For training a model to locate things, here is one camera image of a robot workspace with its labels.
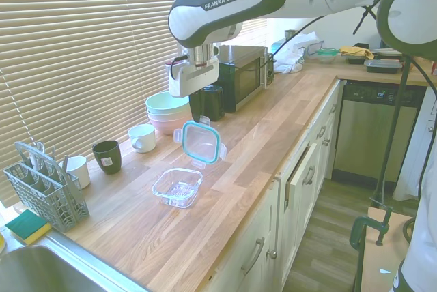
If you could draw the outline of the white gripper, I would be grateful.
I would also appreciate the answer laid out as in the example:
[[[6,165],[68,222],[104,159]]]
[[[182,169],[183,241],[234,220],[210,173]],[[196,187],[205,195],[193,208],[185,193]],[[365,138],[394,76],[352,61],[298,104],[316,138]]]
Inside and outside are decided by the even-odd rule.
[[[204,112],[204,94],[200,89],[219,79],[219,61],[212,58],[203,68],[198,68],[188,61],[169,63],[168,79],[169,93],[175,98],[189,96],[193,121],[200,122]]]

